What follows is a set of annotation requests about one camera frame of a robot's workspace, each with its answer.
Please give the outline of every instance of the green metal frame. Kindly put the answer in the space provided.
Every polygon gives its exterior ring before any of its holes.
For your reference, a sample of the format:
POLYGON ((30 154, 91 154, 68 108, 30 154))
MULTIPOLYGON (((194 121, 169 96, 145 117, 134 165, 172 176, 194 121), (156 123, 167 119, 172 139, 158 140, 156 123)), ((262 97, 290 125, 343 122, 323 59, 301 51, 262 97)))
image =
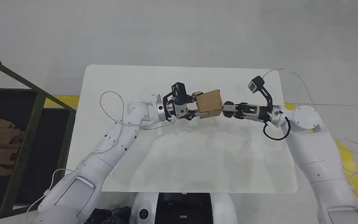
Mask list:
MULTIPOLYGON (((61 154, 60 154, 60 158, 59 158, 59 162, 58 162, 58 168, 65 168, 66 163, 67 163, 68 149, 69 149, 70 140, 71 140, 71 136, 72 136, 76 110, 74 110, 72 107, 68 106, 64 102, 60 101, 53 95, 49 94, 48 92, 44 91, 43 89, 37 87, 35 84, 33 84, 33 83, 29 82, 28 80, 26 80, 25 78, 21 77, 19 74, 15 73, 14 71, 5 67, 1 63, 1 61, 0 61, 0 71, 37 92, 36 100, 35 100, 34 106, 32 108, 32 115, 31 115, 31 118, 27 124, 25 138, 22 141, 21 147, 18 151, 18 156, 16 158, 13 173, 11 175, 5 196, 1 203, 0 218, 4 218, 4 217, 9 217, 9 216, 14 216, 17 214, 24 213, 28 209, 28 207, 13 209, 13 206, 15 204, 17 192, 18 192, 20 184, 21 184, 22 176, 24 174, 27 161, 29 160, 29 155, 31 153, 31 148, 32 148, 32 142, 33 142, 34 136, 36 134, 37 126, 39 125, 41 113, 42 113, 46 98, 52 100, 53 102, 59 104, 63 108, 70 111, 68 121, 67 121, 65 136, 63 139, 62 147, 61 147, 61 154)), ((61 172, 61 171, 58 172, 55 176, 54 183, 57 183, 63 176, 64 176, 64 172, 61 172)), ((37 209, 37 206, 38 205, 33 206, 33 208, 31 208, 31 210, 37 209)))

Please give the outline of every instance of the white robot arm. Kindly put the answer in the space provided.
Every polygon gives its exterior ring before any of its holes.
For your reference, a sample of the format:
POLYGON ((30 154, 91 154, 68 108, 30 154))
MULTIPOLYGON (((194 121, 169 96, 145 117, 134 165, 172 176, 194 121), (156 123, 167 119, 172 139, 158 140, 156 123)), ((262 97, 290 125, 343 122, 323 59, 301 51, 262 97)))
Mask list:
POLYGON ((140 101, 129 104, 128 115, 113 124, 84 162, 72 173, 64 176, 50 191, 45 192, 46 197, 38 207, 40 214, 32 223, 84 223, 97 206, 103 183, 137 139, 140 127, 149 129, 169 120, 172 115, 177 119, 187 120, 200 115, 197 110, 189 110, 187 103, 195 102, 196 95, 201 93, 196 92, 189 96, 184 84, 178 82, 165 97, 165 104, 160 95, 156 102, 140 101), (171 108, 164 109, 164 106, 169 104, 171 108), (149 115, 148 106, 154 107, 152 117, 149 115))
POLYGON ((331 134, 315 108, 300 106, 293 111, 272 105, 272 97, 258 76, 249 84, 255 93, 261 92, 267 106, 234 104, 227 101, 223 107, 226 117, 249 119, 265 123, 263 133, 270 139, 286 140, 291 155, 309 180, 318 204, 318 220, 322 224, 358 223, 358 200, 352 193, 342 169, 340 153, 331 134), (266 133, 266 127, 281 127, 285 133, 275 139, 266 133))
MULTIPOLYGON (((261 92, 267 100, 267 106, 227 101, 223 107, 224 116, 263 122, 266 136, 273 140, 286 139, 294 161, 313 188, 320 223, 356 223, 357 200, 345 180, 336 144, 318 112, 309 106, 301 106, 294 111, 288 111, 284 106, 274 106, 263 84, 263 79, 258 76, 252 80, 249 88, 252 92, 261 92), (268 126, 281 127, 286 134, 274 139, 265 131, 268 126)), ((169 120, 172 115, 187 120, 201 115, 197 110, 187 108, 187 103, 195 102, 196 96, 201 93, 187 95, 184 84, 176 83, 163 102, 159 97, 157 102, 129 104, 129 114, 121 121, 122 124, 115 123, 87 159, 74 172, 62 178, 50 192, 45 193, 46 197, 38 208, 40 214, 32 223, 84 223, 96 208, 105 179, 137 138, 140 126, 149 128, 169 120), (148 106, 156 109, 152 118, 148 106)))

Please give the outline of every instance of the cardboard boxes on shelf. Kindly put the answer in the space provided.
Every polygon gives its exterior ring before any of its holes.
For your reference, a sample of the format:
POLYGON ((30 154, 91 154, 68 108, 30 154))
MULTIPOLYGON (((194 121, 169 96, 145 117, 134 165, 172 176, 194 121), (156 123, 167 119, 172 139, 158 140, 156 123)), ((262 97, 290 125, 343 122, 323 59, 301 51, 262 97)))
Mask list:
POLYGON ((12 122, 0 119, 0 176, 12 174, 24 134, 20 129, 15 129, 12 122))

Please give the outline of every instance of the black cloth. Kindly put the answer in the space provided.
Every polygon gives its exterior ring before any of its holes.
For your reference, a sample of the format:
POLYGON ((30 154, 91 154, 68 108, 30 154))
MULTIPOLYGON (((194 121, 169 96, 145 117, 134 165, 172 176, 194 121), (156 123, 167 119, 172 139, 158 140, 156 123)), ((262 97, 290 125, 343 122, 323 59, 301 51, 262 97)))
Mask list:
POLYGON ((123 207, 113 210, 95 209, 84 224, 128 224, 130 207, 123 207))

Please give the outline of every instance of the white table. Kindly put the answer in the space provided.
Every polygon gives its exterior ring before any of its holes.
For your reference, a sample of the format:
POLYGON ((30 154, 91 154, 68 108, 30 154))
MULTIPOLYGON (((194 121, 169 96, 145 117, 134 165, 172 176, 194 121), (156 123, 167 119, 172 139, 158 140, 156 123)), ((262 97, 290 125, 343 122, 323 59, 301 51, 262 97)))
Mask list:
MULTIPOLYGON (((220 89, 223 101, 266 105, 247 85, 266 69, 145 66, 88 66, 84 75, 67 168, 76 168, 90 153, 112 121, 102 112, 100 95, 118 92, 125 104, 166 95, 176 82, 188 94, 220 89)), ((272 72, 265 87, 274 104, 283 104, 280 77, 272 72)), ((117 118, 121 102, 113 94, 103 106, 117 118)), ((272 141, 263 124, 220 117, 178 120, 162 129, 141 131, 139 138, 113 169, 105 192, 226 192, 293 193, 297 190, 294 163, 285 141, 272 141)), ((275 137, 282 132, 271 131, 275 137)))

